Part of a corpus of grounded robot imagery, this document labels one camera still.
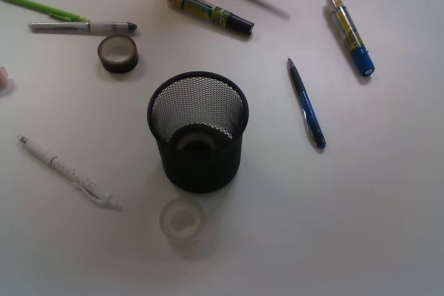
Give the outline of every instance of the white pen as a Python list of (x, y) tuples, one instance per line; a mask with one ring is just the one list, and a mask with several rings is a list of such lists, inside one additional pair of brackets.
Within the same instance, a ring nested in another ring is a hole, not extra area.
[(93, 181), (81, 175), (76, 169), (64, 163), (57, 155), (43, 149), (29, 138), (19, 135), (18, 140), (22, 146), (53, 170), (71, 180), (87, 197), (102, 207), (121, 209), (119, 203), (112, 198), (112, 195), (98, 190), (98, 186)]

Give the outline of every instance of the mesh cup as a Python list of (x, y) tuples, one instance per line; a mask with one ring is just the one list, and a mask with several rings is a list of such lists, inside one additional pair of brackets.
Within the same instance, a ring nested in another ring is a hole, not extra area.
[(166, 176), (194, 193), (213, 192), (231, 182), (241, 161), (247, 122), (244, 93), (210, 72), (167, 80), (148, 106), (148, 125)]

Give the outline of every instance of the green pen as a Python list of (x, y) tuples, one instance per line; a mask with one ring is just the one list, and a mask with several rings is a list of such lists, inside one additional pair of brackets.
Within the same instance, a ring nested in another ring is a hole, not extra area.
[(8, 3), (13, 3), (15, 5), (29, 8), (31, 10), (38, 10), (39, 12), (43, 12), (54, 19), (62, 20), (62, 21), (88, 21), (86, 17), (81, 17), (80, 15), (73, 14), (70, 12), (65, 12), (63, 10), (58, 10), (57, 8), (52, 8), (46, 5), (42, 5), (40, 3), (35, 3), (30, 0), (3, 0)]

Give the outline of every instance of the brown tape roll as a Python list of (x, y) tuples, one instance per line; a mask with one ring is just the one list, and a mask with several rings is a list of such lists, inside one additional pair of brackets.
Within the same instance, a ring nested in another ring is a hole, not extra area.
[(103, 67), (111, 73), (126, 73), (139, 62), (136, 43), (126, 35), (105, 38), (97, 49)]

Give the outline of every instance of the blue ballpoint pen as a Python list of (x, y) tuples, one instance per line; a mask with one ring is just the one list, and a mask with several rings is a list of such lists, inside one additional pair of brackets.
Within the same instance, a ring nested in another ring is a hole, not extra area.
[(294, 66), (294, 63), (291, 61), (290, 57), (288, 57), (288, 61), (290, 67), (290, 76), (293, 81), (294, 87), (296, 88), (296, 92), (298, 93), (300, 104), (302, 105), (302, 110), (305, 115), (305, 121), (307, 122), (307, 127), (309, 128), (309, 131), (313, 136), (313, 140), (316, 142), (318, 148), (324, 149), (327, 143), (325, 142), (324, 134), (322, 134), (318, 119), (316, 118), (313, 107), (311, 106), (304, 83), (302, 82), (299, 72), (296, 69), (296, 66)]

